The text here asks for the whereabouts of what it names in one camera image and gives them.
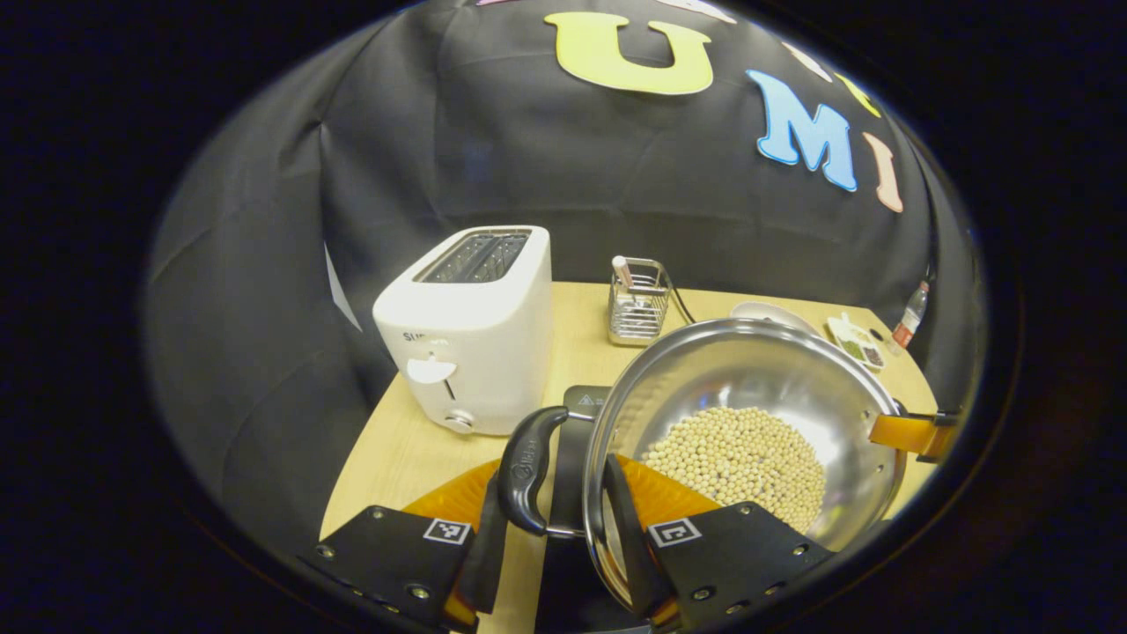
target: toaster lever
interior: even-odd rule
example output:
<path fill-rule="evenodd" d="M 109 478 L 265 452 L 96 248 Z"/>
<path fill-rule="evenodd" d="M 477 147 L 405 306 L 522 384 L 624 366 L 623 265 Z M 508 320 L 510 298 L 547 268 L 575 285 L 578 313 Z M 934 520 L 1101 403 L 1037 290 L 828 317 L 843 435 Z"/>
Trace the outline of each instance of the toaster lever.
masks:
<path fill-rule="evenodd" d="M 432 354 L 425 361 L 409 359 L 407 361 L 407 378 L 419 384 L 436 384 L 449 379 L 456 369 L 456 364 L 438 361 Z"/>

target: toaster slot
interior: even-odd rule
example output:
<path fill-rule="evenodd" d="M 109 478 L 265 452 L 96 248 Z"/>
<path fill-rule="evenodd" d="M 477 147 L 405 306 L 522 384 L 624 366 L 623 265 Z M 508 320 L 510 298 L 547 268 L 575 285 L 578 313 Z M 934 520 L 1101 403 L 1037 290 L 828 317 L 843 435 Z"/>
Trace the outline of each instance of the toaster slot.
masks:
<path fill-rule="evenodd" d="M 468 233 L 434 264 L 427 266 L 415 280 L 465 284 L 499 279 L 516 261 L 530 233 L 527 229 Z"/>

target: yellow letter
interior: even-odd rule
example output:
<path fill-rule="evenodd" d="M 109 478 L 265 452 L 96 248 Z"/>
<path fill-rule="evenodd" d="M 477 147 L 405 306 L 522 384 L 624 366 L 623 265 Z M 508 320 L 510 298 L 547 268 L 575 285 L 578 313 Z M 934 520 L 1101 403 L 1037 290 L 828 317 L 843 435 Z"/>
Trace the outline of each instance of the yellow letter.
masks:
<path fill-rule="evenodd" d="M 861 135 L 872 145 L 872 153 L 877 157 L 877 199 L 885 203 L 885 206 L 896 213 L 903 212 L 904 200 L 900 199 L 900 190 L 896 186 L 896 170 L 893 169 L 893 151 L 872 134 L 863 132 Z"/>
<path fill-rule="evenodd" d="M 837 79 L 841 79 L 843 82 L 845 82 L 845 88 L 849 88 L 849 91 L 853 93 L 853 97 L 857 98 L 857 100 L 860 101 L 862 106 L 864 106 L 864 109 L 871 111 L 872 116 L 880 117 L 880 113 L 877 111 L 877 106 L 872 105 L 872 101 L 869 100 L 869 96 L 866 95 L 863 90 L 861 90 L 860 88 L 857 87 L 855 83 L 853 83 L 852 81 L 845 79 L 840 74 L 837 74 Z"/>
<path fill-rule="evenodd" d="M 665 34 L 673 50 L 673 65 L 651 68 L 628 62 L 619 51 L 619 27 L 630 23 L 621 16 L 576 11 L 544 18 L 556 25 L 556 59 L 579 79 L 658 95 L 691 95 L 712 84 L 712 64 L 704 52 L 711 39 L 691 28 L 660 21 L 649 27 Z"/>

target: white plate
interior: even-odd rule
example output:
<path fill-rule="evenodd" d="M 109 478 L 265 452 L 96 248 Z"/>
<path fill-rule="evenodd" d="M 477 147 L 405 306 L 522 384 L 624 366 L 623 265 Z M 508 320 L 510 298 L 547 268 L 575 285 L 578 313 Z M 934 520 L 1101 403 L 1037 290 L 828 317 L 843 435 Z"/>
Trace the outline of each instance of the white plate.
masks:
<path fill-rule="evenodd" d="M 827 320 L 826 322 L 827 324 L 829 324 L 829 332 L 833 333 L 834 339 L 837 340 L 837 347 L 841 348 L 843 351 L 845 351 L 845 355 L 849 355 L 851 358 L 857 359 L 857 361 L 862 366 L 867 368 L 872 368 L 875 370 L 882 369 L 886 365 L 885 356 L 880 352 L 880 347 L 877 346 L 877 342 L 872 339 L 872 336 L 864 332 L 864 329 L 851 324 L 849 322 L 849 315 L 845 314 L 844 312 L 842 313 L 842 316 L 843 320 L 838 320 L 836 319 L 836 316 L 831 316 L 831 319 Z M 864 359 L 858 359 L 857 357 L 850 355 L 850 352 L 845 350 L 845 342 L 852 342 L 855 343 L 858 347 L 860 347 L 861 356 L 864 357 Z M 877 359 L 880 360 L 880 364 L 873 364 L 869 361 L 869 358 L 866 357 L 864 355 L 866 349 L 872 350 L 876 354 Z"/>
<path fill-rule="evenodd" d="M 736 306 L 731 309 L 730 315 L 739 316 L 739 319 L 744 320 L 778 322 L 783 327 L 790 327 L 792 329 L 798 329 L 799 331 L 806 331 L 811 336 L 822 337 L 822 334 L 814 330 L 814 327 L 809 325 L 806 320 L 801 319 L 801 316 L 773 303 L 766 303 L 763 301 L 745 301 L 743 303 L 737 303 Z"/>

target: blue letter m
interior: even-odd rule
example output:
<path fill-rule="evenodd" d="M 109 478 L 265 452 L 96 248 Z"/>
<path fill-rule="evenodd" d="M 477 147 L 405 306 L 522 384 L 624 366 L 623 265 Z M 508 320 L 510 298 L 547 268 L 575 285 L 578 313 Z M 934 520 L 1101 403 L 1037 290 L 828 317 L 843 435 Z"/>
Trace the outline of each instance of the blue letter m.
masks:
<path fill-rule="evenodd" d="M 818 168 L 828 150 L 829 159 L 823 168 L 826 179 L 843 189 L 855 191 L 857 178 L 853 177 L 849 122 L 845 117 L 823 104 L 811 119 L 789 86 L 755 70 L 747 71 L 747 77 L 763 90 L 763 109 L 767 113 L 767 135 L 760 139 L 760 151 L 780 162 L 797 163 L 798 150 L 790 141 L 793 131 L 810 171 Z"/>

